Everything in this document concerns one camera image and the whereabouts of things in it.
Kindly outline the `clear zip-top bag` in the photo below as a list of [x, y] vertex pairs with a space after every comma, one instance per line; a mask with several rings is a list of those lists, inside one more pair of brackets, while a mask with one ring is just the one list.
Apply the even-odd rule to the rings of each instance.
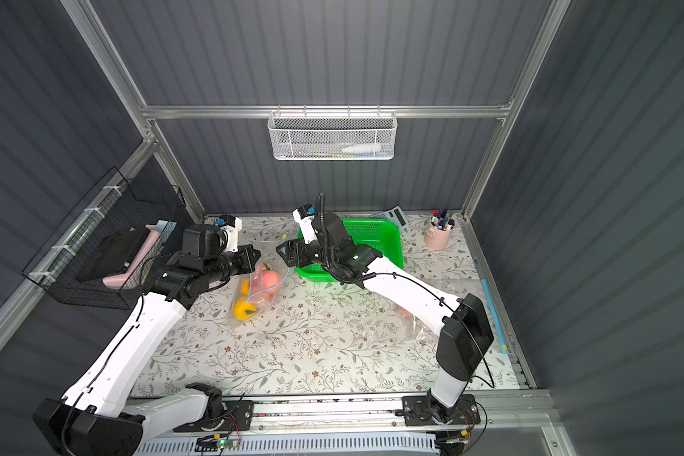
[[[253, 241], [252, 242], [252, 245], [256, 249], [260, 250], [261, 258], [258, 261], [258, 263], [256, 264], [256, 271], [254, 271], [254, 273], [248, 274], [248, 275], [241, 275], [239, 277], [239, 280], [237, 281], [235, 294], [234, 294], [233, 299], [232, 299], [231, 310], [229, 311], [229, 317], [231, 318], [230, 325], [232, 327], [239, 328], [241, 325], [247, 324], [248, 322], [252, 321], [253, 319], [258, 319], [259, 317], [263, 317], [264, 314], [266, 313], [266, 311], [270, 310], [274, 306], [277, 298], [280, 297], [280, 292], [282, 291], [284, 284], [290, 275], [290, 268], [284, 263], [284, 261], [281, 259], [279, 254], [277, 254], [277, 247], [281, 243], [283, 243], [284, 241], [287, 241], [288, 237], [289, 237], [289, 234], [285, 233], [285, 234], [282, 234], [280, 237], [271, 237], [271, 239], [262, 239], [261, 241]], [[272, 290], [263, 290], [262, 285], [261, 285], [261, 274], [263, 271], [275, 271], [275, 272], [277, 272], [281, 277], [281, 283], [279, 284], [279, 286], [275, 287], [275, 289], [272, 289]], [[248, 298], [248, 296], [243, 296], [241, 294], [241, 290], [239, 290], [239, 285], [241, 285], [241, 281], [243, 281], [243, 279], [250, 279], [249, 296], [252, 294], [263, 293], [264, 291], [273, 291], [273, 292], [275, 292], [275, 298], [274, 298], [274, 301], [269, 305], [256, 306], [258, 311], [251, 318], [247, 319], [246, 321], [238, 321], [233, 316], [232, 308], [233, 308], [233, 304], [237, 300], [239, 300], [241, 298], [244, 298], [245, 300], [247, 300], [247, 298]]]
[[512, 353], [486, 280], [397, 277], [393, 290], [391, 301], [403, 313], [434, 336], [449, 334], [451, 347], [467, 348], [478, 357], [488, 350]]

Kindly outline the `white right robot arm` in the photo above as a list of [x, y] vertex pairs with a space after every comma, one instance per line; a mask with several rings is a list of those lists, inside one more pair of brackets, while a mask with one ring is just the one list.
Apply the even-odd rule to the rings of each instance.
[[439, 290], [406, 273], [374, 247], [354, 242], [342, 219], [321, 203], [294, 209], [293, 218], [302, 236], [277, 247], [286, 265], [316, 264], [342, 285], [355, 285], [391, 300], [438, 337], [439, 370], [421, 418], [450, 423], [494, 342], [482, 300], [473, 294], [460, 298]]

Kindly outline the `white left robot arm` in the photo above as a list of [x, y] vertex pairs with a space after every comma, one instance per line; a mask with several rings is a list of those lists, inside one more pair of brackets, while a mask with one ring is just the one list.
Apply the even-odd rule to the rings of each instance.
[[239, 218], [188, 227], [182, 248], [156, 261], [122, 328], [85, 374], [59, 399], [44, 400], [33, 421], [59, 455], [132, 455], [178, 427], [210, 427], [228, 414], [222, 392], [191, 383], [177, 393], [129, 406], [136, 380], [169, 331], [200, 295], [253, 273], [260, 251], [239, 244]]

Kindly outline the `light blue calculator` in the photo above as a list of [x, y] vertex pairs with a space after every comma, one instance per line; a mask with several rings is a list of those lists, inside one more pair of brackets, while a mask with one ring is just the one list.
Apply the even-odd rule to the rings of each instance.
[[395, 224], [401, 230], [406, 230], [409, 226], [408, 218], [400, 206], [395, 206], [392, 209], [373, 214], [372, 218], [387, 220], [387, 222]]

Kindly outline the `pink metal pen bucket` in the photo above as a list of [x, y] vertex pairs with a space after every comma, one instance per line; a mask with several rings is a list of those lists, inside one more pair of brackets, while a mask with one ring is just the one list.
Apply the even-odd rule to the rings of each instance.
[[442, 251], [448, 247], [452, 233], [449, 225], [444, 229], [432, 225], [425, 233], [425, 244], [431, 250]]

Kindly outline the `white tube in basket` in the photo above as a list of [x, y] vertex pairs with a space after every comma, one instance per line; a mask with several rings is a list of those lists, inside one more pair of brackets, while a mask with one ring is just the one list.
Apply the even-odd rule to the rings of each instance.
[[371, 144], [353, 144], [342, 148], [342, 153], [353, 156], [374, 156], [382, 151], [381, 144], [372, 142]]

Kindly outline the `black flat case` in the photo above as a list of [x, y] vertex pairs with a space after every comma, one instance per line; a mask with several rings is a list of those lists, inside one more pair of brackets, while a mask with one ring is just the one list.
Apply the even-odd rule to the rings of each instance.
[[132, 229], [105, 237], [76, 275], [79, 282], [125, 273], [148, 236], [148, 231]]

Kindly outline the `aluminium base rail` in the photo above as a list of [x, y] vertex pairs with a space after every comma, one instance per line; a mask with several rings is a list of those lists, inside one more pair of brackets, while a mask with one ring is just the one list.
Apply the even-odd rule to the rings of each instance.
[[224, 400], [218, 418], [176, 425], [176, 431], [248, 432], [307, 431], [404, 427], [480, 429], [485, 425], [517, 425], [533, 412], [532, 396], [521, 391], [470, 391], [447, 410], [428, 393], [360, 393], [281, 396], [238, 396]]

